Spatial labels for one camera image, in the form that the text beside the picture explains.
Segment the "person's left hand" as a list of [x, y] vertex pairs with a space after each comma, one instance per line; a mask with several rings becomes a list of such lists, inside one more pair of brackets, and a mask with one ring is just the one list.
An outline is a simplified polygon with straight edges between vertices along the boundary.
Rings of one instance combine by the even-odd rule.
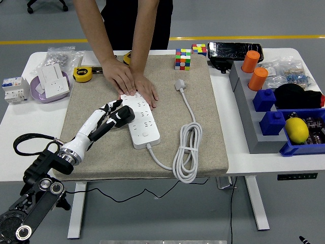
[[154, 85], [148, 80], [143, 73], [131, 70], [133, 77], [133, 87], [122, 89], [122, 85], [115, 82], [115, 89], [119, 95], [134, 96], [136, 92], [139, 92], [145, 101], [148, 103], [151, 110], [156, 108], [156, 101], [158, 100], [158, 94]]

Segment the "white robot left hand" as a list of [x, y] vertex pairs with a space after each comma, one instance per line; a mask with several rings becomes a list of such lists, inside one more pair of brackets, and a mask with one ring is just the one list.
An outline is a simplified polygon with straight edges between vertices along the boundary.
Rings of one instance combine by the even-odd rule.
[[93, 142], [123, 120], [122, 110], [117, 109], [121, 103], [121, 99], [114, 100], [95, 110], [76, 136], [70, 142], [63, 144], [58, 155], [73, 166], [81, 163], [85, 152], [89, 150]]

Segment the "person's right hand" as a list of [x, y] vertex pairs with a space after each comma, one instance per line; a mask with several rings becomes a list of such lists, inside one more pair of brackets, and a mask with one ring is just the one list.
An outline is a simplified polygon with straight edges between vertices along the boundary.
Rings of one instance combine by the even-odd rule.
[[101, 65], [104, 77], [114, 86], [119, 95], [133, 96], [135, 94], [135, 82], [128, 66], [115, 57], [108, 58]]

